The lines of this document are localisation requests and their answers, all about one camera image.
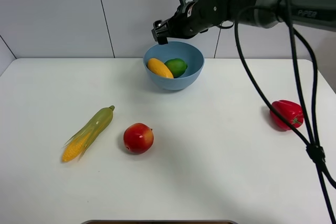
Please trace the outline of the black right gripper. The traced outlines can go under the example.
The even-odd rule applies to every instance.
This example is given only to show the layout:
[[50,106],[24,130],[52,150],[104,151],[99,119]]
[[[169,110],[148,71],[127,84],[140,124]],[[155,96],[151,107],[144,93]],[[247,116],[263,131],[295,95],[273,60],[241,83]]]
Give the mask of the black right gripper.
[[191,39],[199,33],[208,31],[208,24],[201,15],[198,2],[189,3],[185,12],[179,6],[175,14],[167,20],[156,20],[151,30],[153,39],[159,45],[166,45],[168,38]]

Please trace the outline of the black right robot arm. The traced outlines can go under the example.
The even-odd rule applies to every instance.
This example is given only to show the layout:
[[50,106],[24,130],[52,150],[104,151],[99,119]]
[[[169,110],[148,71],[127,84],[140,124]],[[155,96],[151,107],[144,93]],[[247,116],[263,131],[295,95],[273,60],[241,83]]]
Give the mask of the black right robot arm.
[[190,39],[226,21],[272,28],[286,21],[335,31],[335,0],[179,0],[175,14],[153,24],[152,35],[160,44],[168,38]]

